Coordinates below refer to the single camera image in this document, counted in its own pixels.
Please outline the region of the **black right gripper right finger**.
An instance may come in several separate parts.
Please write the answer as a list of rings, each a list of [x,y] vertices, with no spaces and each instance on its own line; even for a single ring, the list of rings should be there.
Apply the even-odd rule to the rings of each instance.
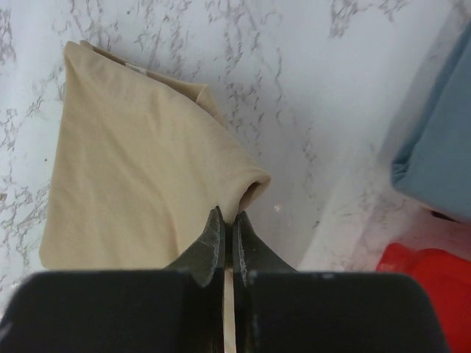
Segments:
[[[235,313],[235,344],[237,352],[248,352],[249,324],[247,313],[249,299],[247,286],[252,271],[294,272],[259,238],[246,212],[238,214],[232,226],[233,295]]]

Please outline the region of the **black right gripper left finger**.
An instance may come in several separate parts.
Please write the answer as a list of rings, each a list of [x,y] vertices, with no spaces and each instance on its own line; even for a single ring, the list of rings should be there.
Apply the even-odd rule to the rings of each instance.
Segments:
[[[164,269],[188,277],[183,294],[178,352],[224,351],[225,223],[219,207],[202,234]]]

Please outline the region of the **beige t shirt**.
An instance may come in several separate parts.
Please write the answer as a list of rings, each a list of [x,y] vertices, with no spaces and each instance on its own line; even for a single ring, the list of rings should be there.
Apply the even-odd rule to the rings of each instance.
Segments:
[[[45,268],[163,268],[202,234],[214,207],[232,224],[268,187],[207,85],[84,41],[67,43],[63,56]]]

